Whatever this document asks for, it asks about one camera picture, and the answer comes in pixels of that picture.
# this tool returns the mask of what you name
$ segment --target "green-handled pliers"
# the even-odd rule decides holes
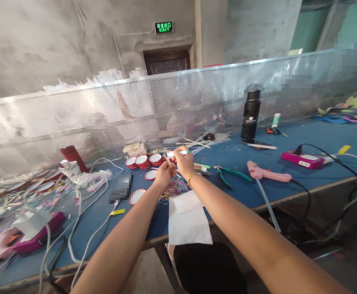
[[[252,179],[249,178],[248,176],[244,175],[243,173],[239,172],[239,171],[233,171],[231,169],[227,169],[227,168],[224,168],[224,167],[221,167],[219,165],[214,165],[214,169],[216,169],[218,171],[218,174],[219,174],[219,177],[222,179],[222,181],[225,183],[225,185],[230,189],[232,190],[233,188],[231,187],[231,185],[228,183],[228,181],[226,181],[226,179],[224,178],[223,176],[223,173],[222,171],[225,171],[226,173],[229,173],[229,174],[233,174],[233,175],[236,175],[240,178],[243,178],[245,180],[247,180],[248,182],[252,182]]]

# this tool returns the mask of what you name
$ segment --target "blue table surface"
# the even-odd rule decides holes
[[[337,153],[344,145],[351,145],[352,148],[348,151],[351,154],[357,155],[357,124],[342,124],[334,125],[326,122],[315,121],[312,119],[303,119],[291,124],[280,124],[280,129],[288,135],[288,138],[282,135],[267,134],[265,128],[258,127],[256,139],[268,144],[277,146],[277,150],[257,150],[241,143],[240,133],[233,133],[230,142],[221,143],[212,146],[211,149],[205,148],[195,155],[195,163],[201,163],[209,166],[220,165],[229,169],[238,170],[249,175],[246,163],[248,160],[256,162],[261,168],[271,169],[278,173],[288,173],[293,176],[293,179],[303,184],[308,189],[321,187],[344,178],[352,176],[352,174],[336,163],[330,163],[323,169],[307,169],[297,164],[285,161],[281,158],[281,154],[288,150],[294,150],[301,143],[314,144],[332,154]],[[305,146],[304,153],[318,154],[319,151],[313,147]],[[344,163],[350,166],[357,172],[357,159],[351,156],[340,157]],[[116,165],[124,168],[125,172],[129,169],[124,165],[124,159],[114,161]],[[113,172],[119,170],[113,167],[110,163],[104,163],[97,166],[97,170],[110,169]],[[140,169],[132,170],[134,174],[132,191],[137,189],[147,189],[152,184],[151,181],[144,179],[144,175],[150,169],[143,171]],[[220,189],[230,194],[232,197],[242,202],[249,208],[253,208],[264,204],[264,200],[260,194],[259,188],[255,182],[249,183],[246,180],[238,178],[231,174],[225,173],[226,180],[232,185],[233,190],[230,191],[219,179],[217,172],[212,168],[211,176],[207,177],[212,183]],[[299,186],[291,183],[281,183],[269,179],[262,180],[263,187],[268,195],[269,200],[276,201],[285,197],[297,194],[302,191]],[[83,215],[79,222],[78,228],[73,236],[72,244],[75,256],[81,259],[86,244],[92,233],[104,222],[108,214],[113,209],[113,204],[108,202],[109,194],[113,189],[110,184],[109,189],[105,194]],[[83,207],[86,207],[94,196],[83,202]],[[125,208],[126,213],[131,209],[128,202],[120,203],[118,209]],[[56,206],[56,210],[61,210],[66,216],[72,214],[70,220],[66,220],[63,227],[67,227],[77,216],[78,207],[72,197],[64,199]],[[211,220],[210,215],[206,211],[206,215]],[[125,216],[125,214],[111,217],[106,230],[101,230],[94,238],[90,246],[90,252],[98,247],[100,242],[114,228],[114,226]],[[168,234],[169,208],[168,205],[158,204],[150,228],[147,234],[147,240],[160,237]],[[49,261],[51,261],[60,248],[62,241],[52,248],[49,253]],[[32,252],[26,257],[19,257],[0,275],[0,285],[5,285],[27,277],[39,274],[40,265],[45,247]],[[65,249],[57,267],[64,267],[73,264],[68,247]]]

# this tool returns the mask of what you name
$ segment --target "black pants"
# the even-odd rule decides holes
[[[174,262],[181,284],[190,294],[247,293],[234,255],[223,243],[178,245]]]

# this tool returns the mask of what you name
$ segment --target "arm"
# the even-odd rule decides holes
[[[165,161],[152,186],[114,227],[84,269],[71,293],[121,293],[146,240],[160,195],[177,172]]]
[[[193,155],[183,156],[177,151],[174,159],[187,179],[194,171]],[[215,224],[252,265],[270,292],[350,293],[255,212],[207,179],[195,174],[190,185]]]

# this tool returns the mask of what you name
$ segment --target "workbench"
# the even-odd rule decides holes
[[[258,126],[256,139],[274,146],[277,150],[258,150],[248,147],[241,143],[240,132],[232,133],[231,141],[212,146],[210,149],[205,148],[195,155],[195,163],[201,163],[209,166],[220,165],[233,170],[238,170],[249,175],[246,163],[248,160],[256,162],[263,169],[271,169],[277,173],[288,173],[293,176],[293,179],[299,181],[310,191],[319,191],[326,189],[332,185],[353,181],[356,178],[345,168],[336,163],[329,163],[323,166],[322,169],[307,169],[297,164],[285,161],[281,158],[281,154],[288,150],[295,150],[301,143],[314,144],[331,154],[335,154],[344,145],[351,145],[352,148],[348,153],[357,155],[357,124],[330,124],[327,122],[315,121],[311,118],[306,118],[294,123],[284,123],[279,125],[283,135],[267,134],[266,129]],[[310,146],[304,146],[304,153],[318,154],[319,151]],[[349,167],[357,172],[357,159],[350,156],[341,156],[341,160]],[[116,165],[124,168],[125,172],[132,172],[134,175],[132,191],[137,189],[147,189],[152,184],[147,181],[144,175],[147,170],[139,168],[129,170],[124,165],[124,159],[114,161]],[[111,163],[103,163],[96,166],[96,170],[110,169],[113,172],[120,170],[111,165]],[[264,208],[264,199],[260,194],[260,190],[255,182],[249,183],[239,177],[224,173],[226,180],[232,185],[233,190],[229,190],[218,177],[217,171],[211,169],[211,176],[206,177],[220,189],[245,204],[247,207],[254,210]],[[108,202],[109,195],[113,189],[112,181],[109,181],[109,189],[81,218],[78,228],[73,236],[72,244],[75,256],[81,259],[86,244],[92,233],[104,222],[108,214],[113,209],[113,204]],[[263,187],[268,195],[272,205],[278,205],[286,201],[295,199],[296,197],[307,197],[307,193],[301,187],[291,183],[281,183],[274,180],[263,179]],[[83,202],[82,206],[86,207],[95,199],[98,193]],[[126,212],[131,209],[131,205],[126,201],[120,203],[118,209],[125,208]],[[55,210],[61,210],[66,217],[72,215],[71,219],[66,220],[63,227],[68,226],[78,214],[78,206],[72,197],[64,199],[56,205]],[[211,221],[210,215],[206,211],[208,219]],[[125,216],[119,214],[111,217],[106,230],[102,230],[95,236],[91,243],[88,258],[95,252],[98,245],[114,228],[114,226]],[[176,290],[178,287],[177,281],[171,269],[171,262],[164,247],[164,243],[168,242],[168,221],[169,207],[168,205],[158,204],[150,228],[147,234],[144,249],[154,247],[159,258],[164,266],[166,274]],[[49,253],[49,261],[51,261],[60,248],[62,241],[58,241]],[[43,246],[38,251],[31,253],[26,257],[19,257],[0,275],[0,290],[14,289],[21,285],[35,284],[38,281],[40,266],[46,247]],[[68,247],[65,249],[63,256],[58,262],[54,275],[75,273],[78,265],[71,260]]]

